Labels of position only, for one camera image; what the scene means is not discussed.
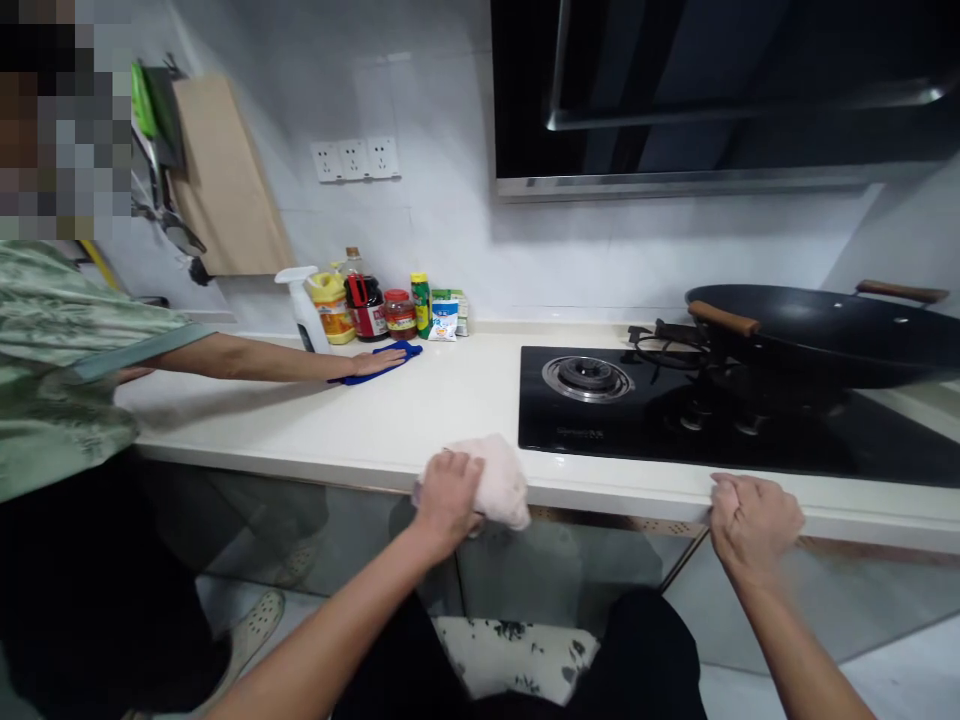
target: hand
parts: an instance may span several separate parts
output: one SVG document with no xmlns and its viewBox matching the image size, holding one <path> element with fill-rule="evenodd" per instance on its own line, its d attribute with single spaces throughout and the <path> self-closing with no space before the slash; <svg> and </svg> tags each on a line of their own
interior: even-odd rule
<svg viewBox="0 0 960 720">
<path fill-rule="evenodd" d="M 426 544 L 435 563 L 453 554 L 483 516 L 473 501 L 483 474 L 482 458 L 444 450 L 430 458 L 420 489 L 420 509 L 410 529 Z"/>
<path fill-rule="evenodd" d="M 733 581 L 778 581 L 780 557 L 803 527 L 797 499 L 777 483 L 749 475 L 714 473 L 710 531 L 713 547 Z"/>
<path fill-rule="evenodd" d="M 381 370 L 402 365 L 407 353 L 403 350 L 384 350 L 382 353 L 360 353 L 350 358 L 354 375 L 375 375 Z"/>
<path fill-rule="evenodd" d="M 144 375 L 149 375 L 152 372 L 153 368 L 123 368 L 122 370 L 117 371 L 117 385 L 123 385 L 131 380 L 136 380 Z"/>
</svg>

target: black wok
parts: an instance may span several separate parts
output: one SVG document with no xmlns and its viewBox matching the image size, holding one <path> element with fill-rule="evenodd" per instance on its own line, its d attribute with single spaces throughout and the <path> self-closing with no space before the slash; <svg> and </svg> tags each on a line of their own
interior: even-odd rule
<svg viewBox="0 0 960 720">
<path fill-rule="evenodd" d="M 865 280 L 857 293 L 923 307 L 771 285 L 706 285 L 687 293 L 711 352 L 847 388 L 960 378 L 960 320 L 924 309 L 949 293 Z"/>
</svg>

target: pants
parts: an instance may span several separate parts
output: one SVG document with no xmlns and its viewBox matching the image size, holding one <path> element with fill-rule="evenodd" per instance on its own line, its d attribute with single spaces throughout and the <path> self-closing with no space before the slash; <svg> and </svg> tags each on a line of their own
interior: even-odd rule
<svg viewBox="0 0 960 720">
<path fill-rule="evenodd" d="M 334 720 L 651 718 L 706 720 L 690 631 L 649 589 L 613 606 L 600 650 L 566 707 L 507 693 L 470 702 L 416 595 L 397 610 L 333 713 Z"/>
<path fill-rule="evenodd" d="M 0 503 L 0 641 L 46 720 L 186 712 L 230 660 L 122 453 Z"/>
</svg>

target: range hood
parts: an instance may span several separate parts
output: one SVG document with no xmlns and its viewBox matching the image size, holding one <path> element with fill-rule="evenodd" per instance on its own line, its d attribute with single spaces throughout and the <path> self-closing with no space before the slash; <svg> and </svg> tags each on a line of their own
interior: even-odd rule
<svg viewBox="0 0 960 720">
<path fill-rule="evenodd" d="M 492 0 L 497 191 L 862 188 L 960 149 L 939 3 Z"/>
</svg>

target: white spray bottle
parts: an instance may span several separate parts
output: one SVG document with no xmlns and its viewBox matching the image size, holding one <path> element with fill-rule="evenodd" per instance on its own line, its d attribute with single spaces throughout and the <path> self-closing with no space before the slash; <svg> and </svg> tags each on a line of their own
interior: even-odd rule
<svg viewBox="0 0 960 720">
<path fill-rule="evenodd" d="M 306 267 L 287 268 L 277 273 L 273 279 L 278 285 L 286 285 L 290 289 L 290 301 L 293 303 L 293 317 L 300 330 L 300 339 L 307 352 L 327 354 L 330 352 L 330 343 L 323 332 L 323 323 L 320 322 L 320 313 L 314 307 L 313 301 L 307 295 L 304 281 L 311 275 L 317 274 L 316 265 Z"/>
</svg>

